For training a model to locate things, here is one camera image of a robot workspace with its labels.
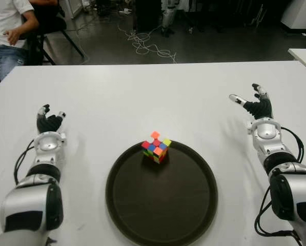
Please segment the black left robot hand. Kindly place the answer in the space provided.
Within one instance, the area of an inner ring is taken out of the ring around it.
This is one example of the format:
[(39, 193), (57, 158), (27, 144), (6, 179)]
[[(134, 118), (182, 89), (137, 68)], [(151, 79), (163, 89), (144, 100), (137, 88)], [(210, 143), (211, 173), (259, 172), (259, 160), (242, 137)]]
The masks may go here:
[(36, 117), (36, 126), (39, 134), (50, 131), (56, 132), (60, 128), (62, 121), (66, 117), (66, 113), (63, 111), (60, 111), (58, 115), (50, 115), (49, 117), (46, 117), (46, 114), (49, 111), (50, 111), (49, 104), (43, 105), (38, 110)]

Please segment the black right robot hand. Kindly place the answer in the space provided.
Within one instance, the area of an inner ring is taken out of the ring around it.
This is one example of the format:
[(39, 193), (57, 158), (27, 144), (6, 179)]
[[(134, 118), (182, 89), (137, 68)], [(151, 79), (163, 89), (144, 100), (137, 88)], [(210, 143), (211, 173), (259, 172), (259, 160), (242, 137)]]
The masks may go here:
[(254, 96), (258, 101), (247, 101), (238, 95), (230, 94), (229, 99), (234, 103), (241, 105), (247, 112), (249, 112), (254, 119), (264, 117), (273, 118), (272, 104), (267, 91), (259, 84), (252, 84)]

